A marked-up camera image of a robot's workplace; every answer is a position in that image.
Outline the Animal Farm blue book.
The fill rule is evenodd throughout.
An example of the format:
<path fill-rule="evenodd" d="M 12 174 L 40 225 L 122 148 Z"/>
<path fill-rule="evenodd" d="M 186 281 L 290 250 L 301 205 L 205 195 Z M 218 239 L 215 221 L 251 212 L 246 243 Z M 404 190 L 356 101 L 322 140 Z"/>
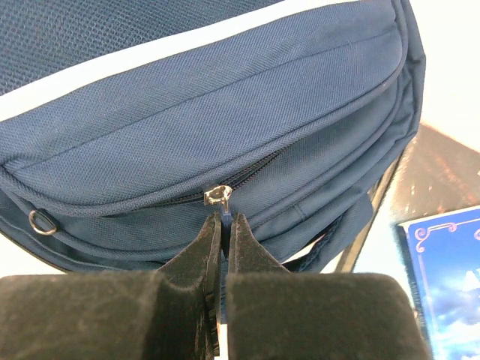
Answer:
<path fill-rule="evenodd" d="M 396 226 L 434 359 L 479 358 L 479 207 Z"/>

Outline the navy blue student backpack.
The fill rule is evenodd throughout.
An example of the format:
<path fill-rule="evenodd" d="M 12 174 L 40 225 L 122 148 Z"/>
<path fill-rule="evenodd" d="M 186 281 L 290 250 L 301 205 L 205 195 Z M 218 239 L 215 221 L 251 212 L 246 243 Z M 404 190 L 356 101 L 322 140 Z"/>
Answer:
<path fill-rule="evenodd" d="M 1 234 L 70 271 L 155 269 L 220 208 L 318 272 L 415 136 L 408 1 L 3 1 Z"/>

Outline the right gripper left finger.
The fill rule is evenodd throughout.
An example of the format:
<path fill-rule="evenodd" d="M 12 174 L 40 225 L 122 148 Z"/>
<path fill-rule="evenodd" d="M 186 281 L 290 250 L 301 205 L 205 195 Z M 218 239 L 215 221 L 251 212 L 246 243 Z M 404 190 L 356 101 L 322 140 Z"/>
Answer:
<path fill-rule="evenodd" d="M 1 280 L 3 359 L 213 359 L 219 354 L 221 221 L 153 271 Z"/>

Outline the dark blue hardcover book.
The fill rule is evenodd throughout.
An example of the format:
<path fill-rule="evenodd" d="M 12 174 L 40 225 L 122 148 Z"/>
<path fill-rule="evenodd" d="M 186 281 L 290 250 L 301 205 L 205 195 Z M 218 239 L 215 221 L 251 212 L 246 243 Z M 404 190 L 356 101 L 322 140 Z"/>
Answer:
<path fill-rule="evenodd" d="M 374 216 L 336 272 L 402 273 L 400 223 L 479 204 L 479 131 L 421 125 L 379 183 Z"/>

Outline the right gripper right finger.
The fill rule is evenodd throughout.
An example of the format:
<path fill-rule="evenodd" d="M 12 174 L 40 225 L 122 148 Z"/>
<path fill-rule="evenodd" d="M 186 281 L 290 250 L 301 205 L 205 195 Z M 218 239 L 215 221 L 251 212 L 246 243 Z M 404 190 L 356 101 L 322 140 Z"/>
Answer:
<path fill-rule="evenodd" d="M 234 217 L 226 276 L 231 359 L 429 359 L 407 294 L 384 274 L 287 271 Z"/>

